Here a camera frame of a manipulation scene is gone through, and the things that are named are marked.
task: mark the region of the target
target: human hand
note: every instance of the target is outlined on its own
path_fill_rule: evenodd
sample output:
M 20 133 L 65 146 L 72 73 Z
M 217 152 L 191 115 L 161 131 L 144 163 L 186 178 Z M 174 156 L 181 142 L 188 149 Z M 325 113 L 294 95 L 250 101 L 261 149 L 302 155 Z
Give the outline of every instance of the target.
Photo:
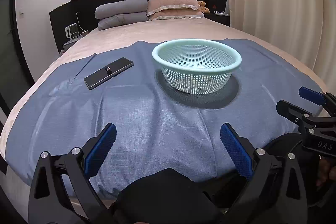
M 322 157 L 319 162 L 318 179 L 316 186 L 319 187 L 328 179 L 336 180 L 336 166 L 334 159 L 326 159 Z

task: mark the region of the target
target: blue cloth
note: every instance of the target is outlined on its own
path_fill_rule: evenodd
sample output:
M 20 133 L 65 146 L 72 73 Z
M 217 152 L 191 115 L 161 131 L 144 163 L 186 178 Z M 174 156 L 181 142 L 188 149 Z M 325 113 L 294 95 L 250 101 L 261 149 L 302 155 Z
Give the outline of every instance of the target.
M 157 44 L 143 41 L 61 65 L 20 110 L 7 140 L 7 162 L 30 184 L 41 152 L 68 153 L 112 122 L 117 139 L 90 182 L 100 197 L 113 198 L 136 179 L 169 167 L 197 182 L 224 175 L 234 165 L 220 139 L 222 124 L 262 147 L 296 129 L 277 114 L 281 99 L 320 113 L 298 95 L 301 86 L 321 91 L 307 75 L 255 42 L 220 42 L 236 49 L 242 63 L 223 89 L 209 95 L 169 86 L 152 60 Z M 87 88 L 85 77 L 121 57 L 134 66 Z M 71 193 L 67 177 L 65 185 Z

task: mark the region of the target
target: beige bedspread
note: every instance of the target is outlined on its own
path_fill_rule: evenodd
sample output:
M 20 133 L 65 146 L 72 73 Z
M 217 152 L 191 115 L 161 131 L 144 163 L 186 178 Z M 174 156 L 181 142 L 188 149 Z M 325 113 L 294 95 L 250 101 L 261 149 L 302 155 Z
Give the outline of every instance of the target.
M 76 42 L 75 45 L 73 45 L 60 58 L 52 63 L 38 81 L 14 106 L 4 125 L 0 137 L 0 153 L 2 157 L 5 159 L 7 138 L 21 107 L 23 107 L 29 97 L 59 65 L 88 57 L 94 53 L 98 54 L 114 50 L 116 48 L 127 47 L 139 40 L 150 43 L 158 43 L 165 40 L 179 38 L 202 38 L 213 40 L 231 38 L 249 39 L 255 41 L 259 45 L 262 45 L 266 49 L 281 56 L 301 72 L 307 74 L 321 87 L 324 92 L 327 91 L 327 87 L 324 82 L 311 69 L 307 68 L 290 54 L 259 38 L 206 18 L 154 20 L 114 27 L 103 31 L 95 29 L 90 34 Z

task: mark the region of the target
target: bedside table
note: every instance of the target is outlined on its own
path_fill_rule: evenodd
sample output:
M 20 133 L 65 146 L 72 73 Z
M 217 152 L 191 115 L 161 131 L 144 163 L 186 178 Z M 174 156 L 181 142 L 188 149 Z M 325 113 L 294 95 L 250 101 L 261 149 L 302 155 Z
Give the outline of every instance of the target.
M 205 14 L 204 15 L 205 18 L 210 19 L 212 21 L 216 21 L 220 24 L 226 25 L 226 26 L 230 26 L 230 17 L 228 16 L 218 16 L 216 14 Z
M 73 40 L 70 40 L 70 41 L 68 41 L 67 43 L 65 43 L 64 45 L 63 45 L 63 49 L 64 49 L 64 52 L 66 52 L 67 51 L 67 49 L 69 49 L 71 46 L 73 46 L 79 39 L 81 39 L 82 37 L 81 36 L 79 36 L 79 37 L 77 37 L 77 38 L 75 38 L 75 39 L 73 39 Z

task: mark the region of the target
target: colander rim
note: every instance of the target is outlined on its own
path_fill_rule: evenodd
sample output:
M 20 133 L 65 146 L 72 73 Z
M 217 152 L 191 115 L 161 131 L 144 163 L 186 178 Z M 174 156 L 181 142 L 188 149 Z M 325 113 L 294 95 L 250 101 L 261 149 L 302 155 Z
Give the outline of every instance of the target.
M 190 68 L 185 67 L 181 65 L 176 65 L 173 63 L 170 63 L 168 61 L 163 60 L 159 56 L 159 52 L 164 49 L 165 47 L 171 47 L 172 45 L 179 44 L 179 45 L 203 45 L 203 46 L 209 46 L 214 47 L 220 50 L 226 50 L 231 54 L 231 56 L 235 59 L 235 62 L 229 66 L 220 67 L 220 68 Z M 217 75 L 221 73 L 229 73 L 234 70 L 236 70 L 242 62 L 242 57 L 234 48 L 225 45 L 223 43 L 207 40 L 207 39 L 196 39 L 196 38 L 185 38 L 185 39 L 176 39 L 176 40 L 170 40 L 163 42 L 159 45 L 157 45 L 153 51 L 152 51 L 152 57 L 153 59 L 158 62 L 163 67 L 166 67 L 171 70 L 176 70 L 182 73 L 197 73 L 201 75 Z

